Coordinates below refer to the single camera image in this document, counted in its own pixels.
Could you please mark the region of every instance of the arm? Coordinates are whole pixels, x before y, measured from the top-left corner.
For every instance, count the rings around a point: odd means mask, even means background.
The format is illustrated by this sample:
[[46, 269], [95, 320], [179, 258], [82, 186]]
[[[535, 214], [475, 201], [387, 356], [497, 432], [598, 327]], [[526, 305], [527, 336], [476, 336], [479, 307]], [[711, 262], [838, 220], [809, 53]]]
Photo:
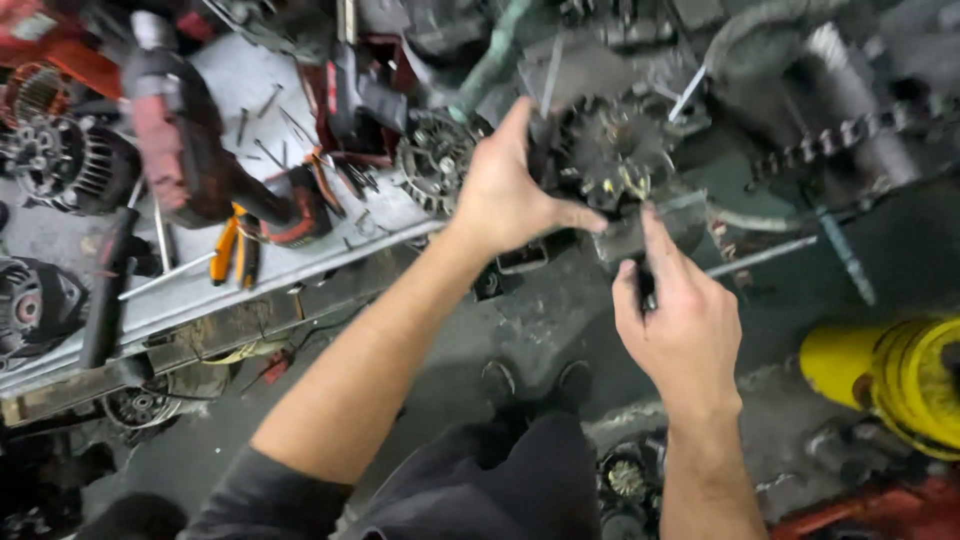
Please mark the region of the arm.
[[274, 407], [251, 440], [254, 449], [315, 479], [356, 482], [441, 323], [484, 267], [558, 227], [606, 227], [595, 212], [548, 197], [530, 178], [531, 104], [518, 101], [480, 142], [450, 224]]
[[680, 253], [650, 208], [643, 229], [659, 308], [645, 316], [637, 310], [632, 262], [620, 266], [613, 304], [617, 331], [670, 418], [660, 533], [664, 540], [765, 539], [737, 426], [736, 297]]

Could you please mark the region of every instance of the metal plate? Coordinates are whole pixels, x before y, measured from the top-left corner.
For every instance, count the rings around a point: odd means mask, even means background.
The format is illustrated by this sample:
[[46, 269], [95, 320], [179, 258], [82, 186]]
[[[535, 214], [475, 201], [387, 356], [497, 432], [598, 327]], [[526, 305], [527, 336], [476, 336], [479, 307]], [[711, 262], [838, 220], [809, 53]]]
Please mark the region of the metal plate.
[[[301, 161], [306, 149], [289, 132], [279, 110], [283, 107], [307, 129], [313, 125], [291, 59], [251, 45], [240, 36], [228, 35], [204, 49], [192, 62], [204, 75], [220, 106], [227, 127], [223, 136], [225, 148], [237, 154], [248, 172], [263, 179], [279, 171], [279, 167], [253, 144], [257, 138], [279, 160], [283, 159], [282, 147], [286, 141], [289, 163]], [[283, 85], [283, 91], [263, 118], [258, 118], [257, 114], [270, 98], [273, 83]], [[237, 148], [235, 130], [240, 123], [241, 108], [250, 110], [250, 120], [243, 146]], [[261, 159], [245, 159], [247, 155]], [[117, 356], [139, 351], [138, 342], [153, 333], [268, 291], [289, 287], [386, 247], [436, 231], [443, 225], [423, 213], [399, 187], [393, 187], [390, 175], [380, 178], [379, 194], [367, 193], [366, 204], [353, 199], [332, 170], [327, 170], [327, 177], [348, 212], [346, 220], [333, 218], [334, 230], [330, 235], [298, 250], [266, 246], [262, 253], [259, 282], [254, 290], [241, 291], [232, 282], [213, 287], [205, 266], [201, 266], [195, 273], [131, 299], [123, 318], [122, 347]], [[15, 184], [0, 183], [0, 198], [12, 204], [16, 198]], [[149, 219], [153, 215], [153, 201], [141, 202], [140, 209], [144, 218], [138, 224], [137, 233], [155, 241], [156, 231], [153, 220]], [[369, 209], [371, 215], [357, 227], [354, 222], [364, 209]], [[109, 217], [78, 218], [50, 209], [14, 208], [11, 222], [4, 230], [4, 241], [11, 255], [53, 262], [89, 282], [97, 268], [94, 252], [110, 222]], [[173, 243], [181, 262], [209, 253], [220, 233], [219, 226], [198, 231], [172, 229]], [[135, 278], [132, 286], [146, 281]], [[80, 370], [74, 364], [82, 344], [83, 333], [78, 332], [46, 356], [15, 372], [0, 375], [0, 398], [14, 397], [76, 375]]]

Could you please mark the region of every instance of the chain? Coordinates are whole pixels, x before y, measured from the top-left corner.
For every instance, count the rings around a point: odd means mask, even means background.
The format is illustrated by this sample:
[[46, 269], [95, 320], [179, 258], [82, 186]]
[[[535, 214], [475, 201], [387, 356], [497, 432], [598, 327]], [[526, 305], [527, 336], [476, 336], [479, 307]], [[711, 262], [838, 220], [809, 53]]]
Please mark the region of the chain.
[[814, 161], [851, 150], [879, 135], [898, 134], [912, 128], [930, 129], [935, 124], [948, 124], [958, 115], [960, 97], [931, 94], [922, 102], [898, 101], [889, 110], [844, 120], [838, 128], [825, 129], [819, 135], [804, 134], [800, 144], [754, 161], [754, 178], [756, 181], [770, 180], [784, 172], [799, 170]]

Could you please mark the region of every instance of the green pipe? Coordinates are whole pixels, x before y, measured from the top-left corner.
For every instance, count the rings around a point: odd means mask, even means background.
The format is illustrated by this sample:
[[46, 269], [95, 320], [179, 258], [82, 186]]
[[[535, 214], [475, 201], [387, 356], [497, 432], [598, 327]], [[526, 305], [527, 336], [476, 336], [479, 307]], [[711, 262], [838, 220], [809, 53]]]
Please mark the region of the green pipe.
[[516, 47], [516, 28], [523, 16], [540, 1], [512, 0], [496, 21], [490, 38], [490, 48], [470, 70], [467, 79], [460, 85], [456, 101], [448, 108], [454, 120], [466, 124], [493, 86], [503, 77], [505, 70], [516, 64], [519, 53]]

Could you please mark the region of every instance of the forearm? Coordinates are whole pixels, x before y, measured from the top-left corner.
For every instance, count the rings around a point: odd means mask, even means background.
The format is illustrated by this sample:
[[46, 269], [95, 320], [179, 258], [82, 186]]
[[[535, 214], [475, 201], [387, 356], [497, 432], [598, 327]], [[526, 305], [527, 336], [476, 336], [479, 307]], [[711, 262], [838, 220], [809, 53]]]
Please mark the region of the forearm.
[[390, 432], [443, 320], [489, 257], [448, 228], [326, 348], [253, 436], [311, 477], [355, 483]]
[[671, 427], [666, 469], [664, 540], [767, 538], [735, 416], [696, 430]]

